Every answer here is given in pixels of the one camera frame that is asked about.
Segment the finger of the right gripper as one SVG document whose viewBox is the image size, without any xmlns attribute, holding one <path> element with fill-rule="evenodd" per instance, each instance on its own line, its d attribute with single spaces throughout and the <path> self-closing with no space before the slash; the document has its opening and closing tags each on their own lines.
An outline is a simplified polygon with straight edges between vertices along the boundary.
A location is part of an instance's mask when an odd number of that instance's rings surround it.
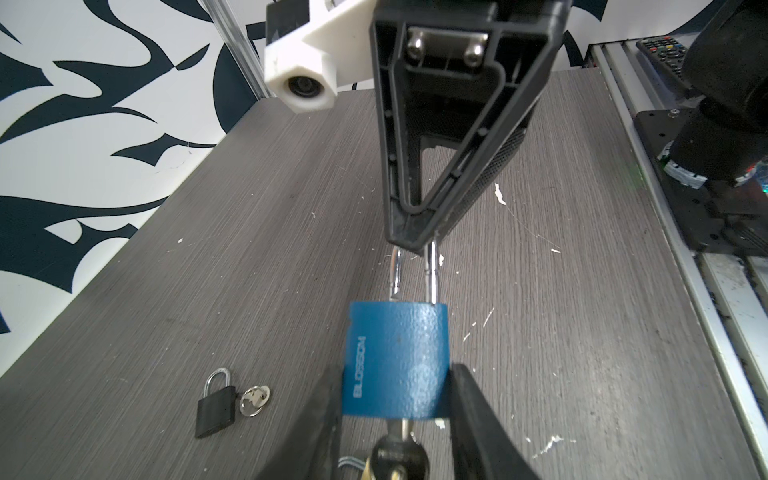
<svg viewBox="0 0 768 480">
<path fill-rule="evenodd" d="M 522 144 L 568 1 L 380 1 L 370 25 L 386 240 L 446 237 Z"/>
</svg>

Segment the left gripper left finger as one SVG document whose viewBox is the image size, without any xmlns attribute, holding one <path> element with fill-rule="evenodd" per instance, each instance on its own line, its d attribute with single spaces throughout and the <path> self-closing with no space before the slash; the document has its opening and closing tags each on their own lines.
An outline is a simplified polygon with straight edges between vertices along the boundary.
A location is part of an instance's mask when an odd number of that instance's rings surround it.
<svg viewBox="0 0 768 480">
<path fill-rule="evenodd" d="M 256 479 L 337 479 L 343 368 L 330 366 Z"/>
</svg>

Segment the blue padlock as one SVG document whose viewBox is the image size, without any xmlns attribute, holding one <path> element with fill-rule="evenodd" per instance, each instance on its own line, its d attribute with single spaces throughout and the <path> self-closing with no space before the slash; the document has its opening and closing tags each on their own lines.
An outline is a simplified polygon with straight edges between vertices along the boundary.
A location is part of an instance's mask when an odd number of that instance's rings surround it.
<svg viewBox="0 0 768 480">
<path fill-rule="evenodd" d="M 436 241 L 426 245 L 424 260 L 425 301 L 401 300 L 402 251 L 395 248 L 388 300 L 349 306 L 342 412 L 381 419 L 387 428 L 360 465 L 365 479 L 428 478 L 430 462 L 413 425 L 450 415 L 448 316 L 438 300 Z"/>
</svg>

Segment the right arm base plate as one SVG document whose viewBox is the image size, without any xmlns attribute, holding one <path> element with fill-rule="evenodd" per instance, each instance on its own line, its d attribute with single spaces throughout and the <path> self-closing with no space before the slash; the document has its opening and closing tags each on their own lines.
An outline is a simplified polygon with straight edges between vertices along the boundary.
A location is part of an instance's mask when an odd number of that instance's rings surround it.
<svg viewBox="0 0 768 480">
<path fill-rule="evenodd" d="M 758 180 L 738 187 L 708 181 L 692 188 L 665 171 L 668 150 L 692 114 L 691 109 L 674 117 L 668 110 L 648 110 L 633 120 L 685 243 L 696 252 L 765 257 L 767 195 Z"/>
</svg>

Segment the brass padlock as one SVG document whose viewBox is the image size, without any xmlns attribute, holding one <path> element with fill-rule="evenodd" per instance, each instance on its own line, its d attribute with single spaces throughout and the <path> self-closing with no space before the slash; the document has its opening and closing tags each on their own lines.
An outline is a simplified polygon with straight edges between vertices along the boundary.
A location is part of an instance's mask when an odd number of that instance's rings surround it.
<svg viewBox="0 0 768 480">
<path fill-rule="evenodd" d="M 361 480 L 372 480 L 370 462 L 354 456 L 343 456 L 338 460 L 339 468 L 350 467 L 360 474 Z"/>
</svg>

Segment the small black padlock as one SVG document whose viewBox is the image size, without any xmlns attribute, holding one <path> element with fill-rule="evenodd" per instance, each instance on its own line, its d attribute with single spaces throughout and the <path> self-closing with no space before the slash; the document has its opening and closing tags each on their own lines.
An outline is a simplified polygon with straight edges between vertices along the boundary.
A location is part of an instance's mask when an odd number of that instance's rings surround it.
<svg viewBox="0 0 768 480">
<path fill-rule="evenodd" d="M 213 380 L 221 375 L 224 386 L 213 392 Z M 207 378 L 203 397 L 197 403 L 195 434 L 196 439 L 203 439 L 228 428 L 235 422 L 236 387 L 231 383 L 231 371 L 221 367 Z"/>
</svg>

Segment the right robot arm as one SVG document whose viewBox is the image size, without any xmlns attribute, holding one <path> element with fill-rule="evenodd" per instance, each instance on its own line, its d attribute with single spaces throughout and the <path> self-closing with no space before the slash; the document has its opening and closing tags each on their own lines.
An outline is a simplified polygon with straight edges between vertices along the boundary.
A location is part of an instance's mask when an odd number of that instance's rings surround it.
<svg viewBox="0 0 768 480">
<path fill-rule="evenodd" d="M 558 50 L 568 1 L 380 1 L 370 33 L 385 237 L 420 253 L 447 236 L 522 145 Z M 699 251 L 767 251 L 767 5 L 727 1 L 690 46 L 650 38 L 701 95 L 678 133 L 661 112 L 637 125 L 660 146 L 660 181 Z"/>
</svg>

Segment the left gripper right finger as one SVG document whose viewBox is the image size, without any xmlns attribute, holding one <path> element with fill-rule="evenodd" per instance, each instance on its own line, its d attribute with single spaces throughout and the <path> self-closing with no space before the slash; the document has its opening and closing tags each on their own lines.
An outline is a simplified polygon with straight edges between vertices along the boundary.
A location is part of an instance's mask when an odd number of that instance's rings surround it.
<svg viewBox="0 0 768 480">
<path fill-rule="evenodd" d="M 539 479 L 463 364 L 451 365 L 449 400 L 456 479 Z"/>
</svg>

